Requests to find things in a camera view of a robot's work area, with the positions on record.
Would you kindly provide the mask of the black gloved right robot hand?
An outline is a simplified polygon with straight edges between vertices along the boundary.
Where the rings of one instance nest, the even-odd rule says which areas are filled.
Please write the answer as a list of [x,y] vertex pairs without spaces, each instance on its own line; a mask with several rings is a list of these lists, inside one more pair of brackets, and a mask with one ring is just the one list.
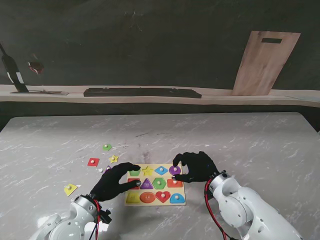
[[172,164],[177,167],[179,163],[187,166],[188,173],[175,174],[171,178],[184,183],[207,182],[211,176],[217,176],[220,173],[213,160],[203,151],[179,153]]

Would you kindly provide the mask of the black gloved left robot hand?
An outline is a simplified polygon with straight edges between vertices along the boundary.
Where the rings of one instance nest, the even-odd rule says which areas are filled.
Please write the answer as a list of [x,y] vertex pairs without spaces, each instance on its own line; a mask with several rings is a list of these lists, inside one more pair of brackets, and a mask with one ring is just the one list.
[[89,196],[98,202],[114,199],[121,193],[139,187],[140,180],[133,180],[126,183],[119,183],[120,179],[130,171],[138,171],[141,167],[130,162],[120,163],[108,169],[90,191]]

